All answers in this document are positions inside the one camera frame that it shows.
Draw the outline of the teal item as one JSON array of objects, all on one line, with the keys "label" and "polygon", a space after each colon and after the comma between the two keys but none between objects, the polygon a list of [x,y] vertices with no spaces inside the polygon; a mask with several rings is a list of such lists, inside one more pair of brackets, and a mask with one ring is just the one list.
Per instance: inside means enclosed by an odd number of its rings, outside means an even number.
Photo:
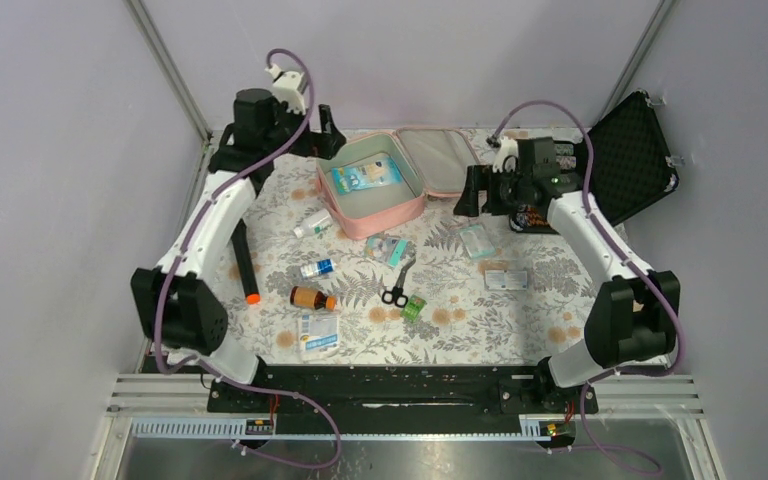
[{"label": "teal item", "polygon": [[458,236],[470,259],[476,260],[496,254],[496,247],[485,227],[481,224],[471,224],[460,228]]}]

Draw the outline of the white sachets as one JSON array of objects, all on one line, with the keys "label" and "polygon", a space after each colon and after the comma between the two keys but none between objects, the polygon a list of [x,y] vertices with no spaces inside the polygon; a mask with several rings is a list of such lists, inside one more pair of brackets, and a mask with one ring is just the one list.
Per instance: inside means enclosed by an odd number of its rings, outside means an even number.
[{"label": "white sachets", "polygon": [[528,288],[526,270],[486,270],[485,287],[490,291],[522,291]]}]

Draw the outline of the bandage packet with teal card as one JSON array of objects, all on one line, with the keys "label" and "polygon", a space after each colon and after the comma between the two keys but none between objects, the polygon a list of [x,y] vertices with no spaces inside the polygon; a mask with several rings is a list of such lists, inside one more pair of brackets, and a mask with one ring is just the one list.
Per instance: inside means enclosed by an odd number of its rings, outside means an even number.
[{"label": "bandage packet with teal card", "polygon": [[364,255],[389,267],[399,266],[415,256],[410,240],[399,236],[376,234],[367,238]]}]

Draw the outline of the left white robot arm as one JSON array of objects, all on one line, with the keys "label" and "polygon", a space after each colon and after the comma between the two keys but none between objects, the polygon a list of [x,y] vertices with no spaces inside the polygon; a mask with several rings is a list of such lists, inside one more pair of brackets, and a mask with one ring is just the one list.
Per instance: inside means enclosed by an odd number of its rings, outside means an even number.
[{"label": "left white robot arm", "polygon": [[306,124],[302,95],[285,87],[240,90],[233,120],[208,165],[198,205],[181,233],[150,269],[139,268],[131,289],[144,334],[157,351],[173,349],[232,386],[248,411],[269,401],[259,377],[261,359],[228,333],[228,313],[209,287],[225,253],[239,265],[249,302],[258,299],[244,217],[283,154],[311,155],[327,212],[353,239],[363,239],[417,218],[428,197],[457,197],[475,151],[459,131],[401,128],[347,140],[330,108],[321,128]]}]

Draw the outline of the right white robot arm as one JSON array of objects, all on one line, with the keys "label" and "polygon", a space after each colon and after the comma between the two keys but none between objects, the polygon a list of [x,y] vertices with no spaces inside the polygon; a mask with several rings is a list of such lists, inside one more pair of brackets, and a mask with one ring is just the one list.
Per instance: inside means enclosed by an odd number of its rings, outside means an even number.
[{"label": "right white robot arm", "polygon": [[[341,169],[381,162],[396,183],[342,193]],[[409,128],[361,136],[331,160],[316,162],[328,212],[348,238],[363,240],[404,224],[416,225],[430,198],[464,195],[467,175],[484,165],[464,133],[452,128]],[[545,377],[533,386],[535,402],[557,412],[573,398],[573,387],[615,371],[641,373],[640,362],[675,348],[678,303],[669,297],[669,272],[657,272],[610,228],[587,188],[573,172],[527,176],[528,187],[546,187],[547,217],[586,269],[597,295],[581,340],[550,356]]]}]

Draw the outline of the pink medicine kit case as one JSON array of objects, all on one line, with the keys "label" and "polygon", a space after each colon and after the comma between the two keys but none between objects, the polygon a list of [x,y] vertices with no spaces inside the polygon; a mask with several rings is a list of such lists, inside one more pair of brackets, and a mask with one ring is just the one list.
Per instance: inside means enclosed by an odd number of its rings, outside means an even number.
[{"label": "pink medicine kit case", "polygon": [[426,198],[456,198],[479,157],[452,128],[376,131],[317,161],[326,209],[347,237],[365,239],[418,218]]}]

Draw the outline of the white plastic bottle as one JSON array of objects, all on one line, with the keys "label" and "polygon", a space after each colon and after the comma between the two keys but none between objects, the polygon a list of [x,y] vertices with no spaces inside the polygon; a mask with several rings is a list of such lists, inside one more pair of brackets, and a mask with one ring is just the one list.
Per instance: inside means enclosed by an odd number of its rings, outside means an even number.
[{"label": "white plastic bottle", "polygon": [[333,218],[327,209],[320,209],[306,217],[293,229],[297,238],[316,235],[333,225]]}]

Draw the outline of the small green box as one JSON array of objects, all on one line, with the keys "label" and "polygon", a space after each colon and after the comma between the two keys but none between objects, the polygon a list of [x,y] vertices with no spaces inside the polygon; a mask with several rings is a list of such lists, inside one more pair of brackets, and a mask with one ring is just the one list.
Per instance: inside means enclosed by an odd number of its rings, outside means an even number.
[{"label": "small green box", "polygon": [[410,296],[406,305],[402,308],[401,317],[410,323],[418,321],[426,304],[427,302],[424,298],[417,295]]}]

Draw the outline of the small blue label bottle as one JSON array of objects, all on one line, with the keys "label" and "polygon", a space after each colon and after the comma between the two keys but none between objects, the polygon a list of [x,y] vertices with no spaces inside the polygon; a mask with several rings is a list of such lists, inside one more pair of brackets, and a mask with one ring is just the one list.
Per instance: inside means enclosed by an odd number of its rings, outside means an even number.
[{"label": "small blue label bottle", "polygon": [[325,258],[312,261],[299,267],[300,275],[303,279],[311,279],[328,275],[335,270],[335,262],[332,258]]}]

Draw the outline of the black thermometer orange tip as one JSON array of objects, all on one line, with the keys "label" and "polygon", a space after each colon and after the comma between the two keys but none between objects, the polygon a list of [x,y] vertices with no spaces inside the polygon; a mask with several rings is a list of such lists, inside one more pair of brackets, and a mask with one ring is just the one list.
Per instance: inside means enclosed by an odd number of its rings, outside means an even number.
[{"label": "black thermometer orange tip", "polygon": [[231,244],[246,302],[248,305],[256,305],[261,297],[248,243],[247,226],[243,220],[237,223],[232,232]]}]

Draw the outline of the brown syrup bottle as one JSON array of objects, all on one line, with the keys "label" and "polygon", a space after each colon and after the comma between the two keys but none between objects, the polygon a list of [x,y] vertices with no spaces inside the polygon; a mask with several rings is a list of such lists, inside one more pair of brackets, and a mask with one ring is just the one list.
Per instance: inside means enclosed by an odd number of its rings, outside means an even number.
[{"label": "brown syrup bottle", "polygon": [[337,299],[335,297],[326,295],[324,292],[313,288],[301,286],[292,288],[290,303],[294,306],[311,310],[335,311],[337,308]]}]

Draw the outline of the black poker chip case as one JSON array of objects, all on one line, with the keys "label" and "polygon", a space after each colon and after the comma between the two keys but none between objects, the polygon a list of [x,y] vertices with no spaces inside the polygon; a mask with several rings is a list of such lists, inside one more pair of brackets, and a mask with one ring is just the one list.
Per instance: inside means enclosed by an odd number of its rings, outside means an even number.
[{"label": "black poker chip case", "polygon": [[[648,92],[637,90],[614,107],[588,132],[595,161],[589,182],[590,193],[612,226],[672,193],[680,180],[670,160],[672,154],[661,130],[655,106]],[[584,179],[587,149],[584,140],[562,141],[556,136],[555,160],[559,173],[577,174]],[[517,140],[517,170],[527,176],[536,165],[535,147],[545,141]],[[563,159],[562,151],[571,150]],[[534,208],[512,214],[509,228],[516,233],[556,234]]]}]

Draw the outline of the white blue gauze packet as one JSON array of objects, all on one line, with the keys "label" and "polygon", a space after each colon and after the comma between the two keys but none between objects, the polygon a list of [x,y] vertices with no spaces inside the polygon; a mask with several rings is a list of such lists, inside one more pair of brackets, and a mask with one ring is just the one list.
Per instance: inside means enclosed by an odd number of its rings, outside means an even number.
[{"label": "white blue gauze packet", "polygon": [[306,314],[300,318],[298,348],[303,362],[333,356],[340,347],[340,317],[337,314]]}]

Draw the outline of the black handled scissors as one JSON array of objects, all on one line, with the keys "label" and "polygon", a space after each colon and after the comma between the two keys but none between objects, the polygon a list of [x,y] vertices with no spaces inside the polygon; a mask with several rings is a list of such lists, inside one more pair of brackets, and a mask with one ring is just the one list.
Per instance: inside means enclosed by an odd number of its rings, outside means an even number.
[{"label": "black handled scissors", "polygon": [[404,283],[409,270],[415,265],[416,258],[410,259],[401,267],[395,284],[390,289],[385,289],[381,294],[381,301],[386,305],[392,305],[396,308],[404,308],[409,297],[404,293]]}]

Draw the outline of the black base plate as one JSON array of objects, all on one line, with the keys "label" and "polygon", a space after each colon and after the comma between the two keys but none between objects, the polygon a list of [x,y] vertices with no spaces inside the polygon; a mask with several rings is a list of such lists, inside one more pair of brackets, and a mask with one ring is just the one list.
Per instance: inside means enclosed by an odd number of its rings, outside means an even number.
[{"label": "black base plate", "polygon": [[594,392],[533,366],[265,366],[256,392],[214,386],[210,413],[264,416],[283,435],[514,434],[522,415],[595,414]]}]

